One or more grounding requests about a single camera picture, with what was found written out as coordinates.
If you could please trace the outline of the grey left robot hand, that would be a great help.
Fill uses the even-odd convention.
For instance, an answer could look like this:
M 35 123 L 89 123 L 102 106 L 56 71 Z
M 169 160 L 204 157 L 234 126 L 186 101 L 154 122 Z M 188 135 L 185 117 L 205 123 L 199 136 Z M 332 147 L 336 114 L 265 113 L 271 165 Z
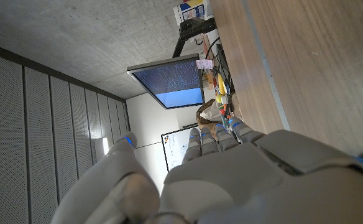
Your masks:
M 135 157 L 136 136 L 112 145 L 60 202 L 53 223 L 363 223 L 363 159 L 291 131 L 231 118 L 192 129 L 162 190 Z

